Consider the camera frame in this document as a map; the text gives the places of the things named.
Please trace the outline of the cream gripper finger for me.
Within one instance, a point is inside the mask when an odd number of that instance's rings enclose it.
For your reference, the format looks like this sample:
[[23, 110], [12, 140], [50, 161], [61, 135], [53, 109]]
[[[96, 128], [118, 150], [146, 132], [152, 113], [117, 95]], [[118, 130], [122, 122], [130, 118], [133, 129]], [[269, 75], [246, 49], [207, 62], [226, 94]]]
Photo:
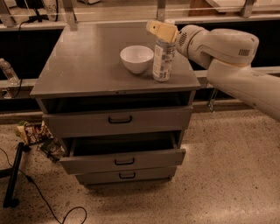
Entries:
[[146, 30], [166, 43], [173, 43], [178, 35], [176, 25], [157, 20], [149, 20], [146, 24]]

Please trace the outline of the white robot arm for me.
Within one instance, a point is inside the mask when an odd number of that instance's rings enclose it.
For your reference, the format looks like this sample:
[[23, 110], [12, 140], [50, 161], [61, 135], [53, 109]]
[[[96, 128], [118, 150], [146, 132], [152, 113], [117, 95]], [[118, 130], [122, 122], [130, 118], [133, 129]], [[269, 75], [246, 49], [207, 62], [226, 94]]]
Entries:
[[214, 88], [280, 121], [280, 78], [251, 67], [257, 36], [232, 29], [208, 31], [194, 24], [178, 29], [157, 20], [148, 21], [146, 30], [205, 68]]

